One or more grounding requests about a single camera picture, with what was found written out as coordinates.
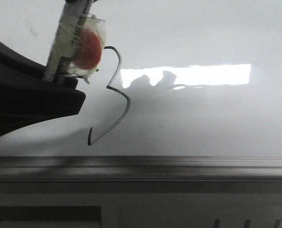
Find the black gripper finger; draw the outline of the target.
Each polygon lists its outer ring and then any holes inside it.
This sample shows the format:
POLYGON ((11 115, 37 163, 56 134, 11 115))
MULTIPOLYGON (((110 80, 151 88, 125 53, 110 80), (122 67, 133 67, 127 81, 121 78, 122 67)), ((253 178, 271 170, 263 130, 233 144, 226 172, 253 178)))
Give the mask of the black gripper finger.
POLYGON ((0 42, 0 137, 80 112, 85 93, 76 90, 77 79, 56 85, 42 80, 45 69, 0 42))

